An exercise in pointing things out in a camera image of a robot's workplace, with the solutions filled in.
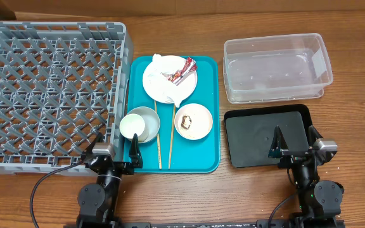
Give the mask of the white napkin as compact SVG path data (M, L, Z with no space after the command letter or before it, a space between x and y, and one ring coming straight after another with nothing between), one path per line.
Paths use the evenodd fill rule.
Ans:
M143 75L143 87L149 97L161 103L173 103L177 108L180 107L183 100L181 90L165 77L165 74L173 74L176 71L176 56L154 54Z

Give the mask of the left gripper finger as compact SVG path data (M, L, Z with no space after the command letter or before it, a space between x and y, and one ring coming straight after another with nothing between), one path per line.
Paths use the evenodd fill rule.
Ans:
M99 132L97 134L97 136L94 138L94 140L89 144L89 146L81 154L81 158L86 158L87 156L92 155L94 146L97 143L102 143L102 142L103 142L103 134Z
M129 158L131 159L131 165L134 168L143 167L143 158L142 158L140 150L139 150L139 139L138 139L137 134L133 135L133 138L131 141L131 147L129 150Z

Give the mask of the small white bowl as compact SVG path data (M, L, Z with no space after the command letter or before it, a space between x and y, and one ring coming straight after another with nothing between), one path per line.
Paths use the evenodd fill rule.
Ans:
M183 115L189 115L192 119L188 130L181 127ZM211 112L201 104L191 103L180 107L175 115L174 124L177 133L188 140L199 140L207 136L213 126Z

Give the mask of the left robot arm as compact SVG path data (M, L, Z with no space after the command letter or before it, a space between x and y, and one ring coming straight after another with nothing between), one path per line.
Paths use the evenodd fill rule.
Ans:
M105 143L99 133L81 156L83 164L97 173L95 183L85 185L78 194L80 206L77 227L121 227L121 219L115 216L117 199L123 175L132 175L143 167L136 134L129 150L130 162L114 161L114 145Z

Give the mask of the grey bowl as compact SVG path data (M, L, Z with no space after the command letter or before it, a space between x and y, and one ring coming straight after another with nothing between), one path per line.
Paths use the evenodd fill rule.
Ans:
M149 134L148 134L148 137L146 138L146 140L143 142L139 142L139 143L148 143L148 142L154 140L154 138L157 137L157 132L159 129L159 124L160 124L160 118L159 118L158 114L153 109L151 109L149 107L145 107L145 106L137 107L137 108L131 110L128 114L132 114L132 113L138 114L144 118L144 121L146 122L146 126L149 131Z

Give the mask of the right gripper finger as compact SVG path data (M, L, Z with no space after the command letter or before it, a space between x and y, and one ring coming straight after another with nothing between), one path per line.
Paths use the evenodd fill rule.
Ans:
M308 142L309 146L314 149L319 149L320 139L322 139L322 135L316 130L316 128L311 125L308 128Z
M275 126L272 144L268 153L269 158L281 158L288 151L288 145L279 126Z

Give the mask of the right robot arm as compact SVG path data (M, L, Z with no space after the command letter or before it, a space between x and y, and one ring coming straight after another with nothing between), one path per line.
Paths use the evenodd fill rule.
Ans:
M344 227L336 216L341 214L343 186L331 180L321 180L317 168L331 161L338 151L333 140L327 140L309 126L309 148L290 151L281 129L274 129L268 156L279 159L278 168L287 170L287 176L296 188L295 193L284 199L269 216L268 227ZM297 197L300 212L287 220L273 220L275 213L292 198Z

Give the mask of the red snack wrapper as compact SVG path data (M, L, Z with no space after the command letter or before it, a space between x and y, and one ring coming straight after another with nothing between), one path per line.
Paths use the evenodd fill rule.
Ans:
M182 68L182 70L177 70L175 73L173 74L165 74L165 77L168 81L172 82L175 85L179 85L182 83L182 81L185 80L185 78L191 73L196 71L197 69L197 65L196 65L196 61L191 58L188 57L186 59L186 62Z

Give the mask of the brown food scrap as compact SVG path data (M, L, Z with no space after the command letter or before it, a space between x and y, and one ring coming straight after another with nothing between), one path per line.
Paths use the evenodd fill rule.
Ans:
M192 119L189 115L183 115L182 116L181 127L183 129L188 130L191 126L191 123L192 123Z

